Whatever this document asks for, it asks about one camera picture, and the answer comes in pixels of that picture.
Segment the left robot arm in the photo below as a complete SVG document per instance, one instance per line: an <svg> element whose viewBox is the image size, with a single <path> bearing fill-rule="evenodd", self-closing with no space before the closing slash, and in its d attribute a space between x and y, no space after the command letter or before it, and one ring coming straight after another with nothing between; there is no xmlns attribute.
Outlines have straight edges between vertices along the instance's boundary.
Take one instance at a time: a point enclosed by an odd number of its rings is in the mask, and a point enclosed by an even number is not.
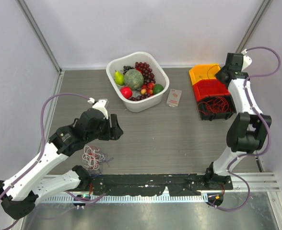
<svg viewBox="0 0 282 230"><path fill-rule="evenodd" d="M98 140L118 140L123 135L116 114L105 115L100 109L90 108L71 125L62 126L51 135L43 150L6 181L0 180L1 206L14 220L27 216L40 201L49 195L77 189L85 191L90 184L89 173L76 165L51 182L42 178L86 144Z"/></svg>

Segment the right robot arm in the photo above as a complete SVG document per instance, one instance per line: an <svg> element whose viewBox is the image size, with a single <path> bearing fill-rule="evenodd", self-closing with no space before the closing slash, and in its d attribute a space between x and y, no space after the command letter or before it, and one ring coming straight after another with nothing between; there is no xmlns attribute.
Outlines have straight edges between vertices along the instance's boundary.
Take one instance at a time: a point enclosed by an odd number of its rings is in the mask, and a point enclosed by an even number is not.
<svg viewBox="0 0 282 230"><path fill-rule="evenodd" d="M251 63L246 53L228 53L225 65L215 74L231 94L236 118L227 132L225 150L206 169L204 183L209 189L230 183L234 167L268 142L272 119L261 111L254 99L249 75L244 72Z"/></svg>

